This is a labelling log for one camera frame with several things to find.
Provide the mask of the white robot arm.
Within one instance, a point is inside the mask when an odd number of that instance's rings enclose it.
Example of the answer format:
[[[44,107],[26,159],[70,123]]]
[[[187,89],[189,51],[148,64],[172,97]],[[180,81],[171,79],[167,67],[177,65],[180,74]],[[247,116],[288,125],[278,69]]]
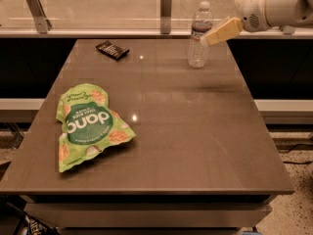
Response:
[[[247,32],[266,31],[275,26],[308,27],[313,25],[313,0],[234,0],[237,15],[227,17],[201,37],[203,47]]]

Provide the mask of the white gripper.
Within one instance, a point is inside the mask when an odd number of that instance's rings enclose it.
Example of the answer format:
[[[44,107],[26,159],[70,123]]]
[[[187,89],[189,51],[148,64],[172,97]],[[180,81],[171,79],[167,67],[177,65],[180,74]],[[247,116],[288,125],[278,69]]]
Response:
[[[239,18],[226,17],[201,37],[203,47],[215,45],[248,32],[266,31],[270,28],[266,19],[266,0],[234,0]]]

